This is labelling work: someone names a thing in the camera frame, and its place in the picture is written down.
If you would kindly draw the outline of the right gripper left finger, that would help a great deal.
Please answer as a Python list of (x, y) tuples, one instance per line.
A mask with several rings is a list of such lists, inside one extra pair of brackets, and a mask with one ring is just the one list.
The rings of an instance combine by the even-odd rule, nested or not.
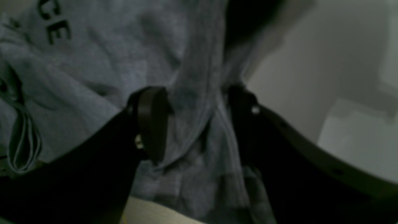
[(165, 87), (133, 93), (126, 108), (54, 162), (1, 184), (13, 224), (118, 224), (142, 160), (159, 163), (168, 126)]

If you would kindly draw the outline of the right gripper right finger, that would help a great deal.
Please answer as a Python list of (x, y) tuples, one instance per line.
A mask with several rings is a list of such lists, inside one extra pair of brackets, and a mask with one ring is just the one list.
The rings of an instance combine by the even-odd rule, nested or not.
[(397, 223), (397, 184), (320, 149), (242, 86), (228, 102), (241, 163), (260, 173), (278, 224)]

